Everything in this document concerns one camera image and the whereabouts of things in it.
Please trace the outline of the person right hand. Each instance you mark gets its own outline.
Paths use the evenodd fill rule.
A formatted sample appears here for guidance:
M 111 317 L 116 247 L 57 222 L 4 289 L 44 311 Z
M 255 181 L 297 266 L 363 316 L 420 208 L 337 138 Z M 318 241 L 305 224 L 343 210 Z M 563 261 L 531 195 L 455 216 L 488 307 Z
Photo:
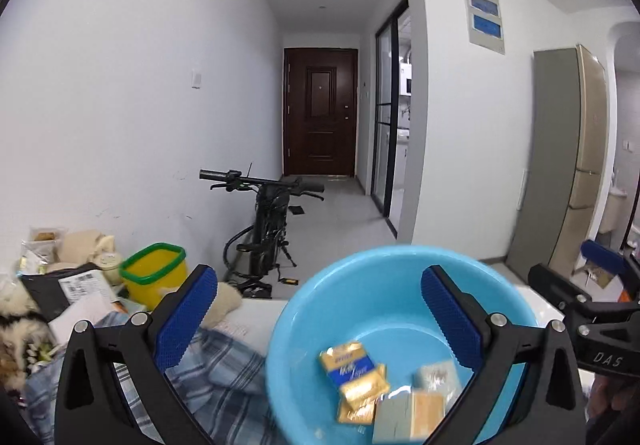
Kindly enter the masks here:
M 608 408 L 623 411 L 638 390 L 638 380 L 595 376 L 587 405 L 589 419 L 599 417 Z

